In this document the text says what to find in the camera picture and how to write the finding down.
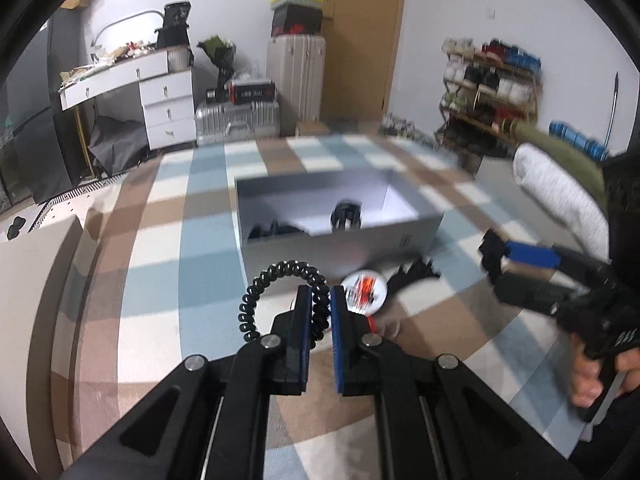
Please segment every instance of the silver bolt head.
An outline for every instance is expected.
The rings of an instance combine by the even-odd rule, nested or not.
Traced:
[[[380,343],[382,343],[382,338],[374,332],[369,332],[364,336],[362,336],[362,343],[364,346],[369,346],[369,347],[378,346]]]
[[[267,334],[260,339],[260,344],[265,348],[277,348],[280,343],[282,343],[282,339],[275,334]]]
[[[438,357],[438,366],[443,370],[455,370],[458,368],[460,361],[455,355],[442,354]]]
[[[187,368],[188,371],[194,372],[200,370],[206,363],[207,360],[203,356],[190,355],[184,360],[184,367]]]

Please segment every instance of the white towel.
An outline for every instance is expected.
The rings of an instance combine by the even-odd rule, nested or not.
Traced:
[[[609,224],[593,198],[551,157],[531,144],[513,158],[515,181],[575,235],[595,258],[609,261]]]

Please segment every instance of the plaid bed sheet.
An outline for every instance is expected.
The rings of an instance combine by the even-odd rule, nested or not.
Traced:
[[[66,284],[52,360],[65,467],[185,357],[220,358],[242,345],[237,314],[246,276],[235,180],[359,166],[403,173],[444,213],[426,254],[441,279],[411,286],[383,314],[401,320],[397,342],[417,356],[457,355],[560,453],[571,453],[583,424],[568,404],[568,340],[549,319],[499,304],[479,267],[488,228],[523,241],[536,236],[427,146],[346,135],[171,153],[98,194]],[[268,332],[291,300],[262,300],[258,329]],[[271,403],[267,479],[380,477],[372,400],[335,393],[326,339],[312,351],[307,393]]]

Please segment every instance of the gold desk leg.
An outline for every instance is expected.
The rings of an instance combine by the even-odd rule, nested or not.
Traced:
[[[95,178],[94,167],[89,159],[89,150],[86,146],[86,139],[84,138],[84,130],[82,129],[82,121],[80,120],[80,109],[78,106],[74,106],[74,117],[76,118],[76,130],[78,130],[78,138],[80,139],[80,145],[82,146],[82,154],[84,155],[84,161],[91,171],[91,176]]]

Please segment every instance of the wooden door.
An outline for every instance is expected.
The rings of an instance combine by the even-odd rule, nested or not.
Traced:
[[[401,0],[325,0],[321,117],[380,120],[398,44]]]

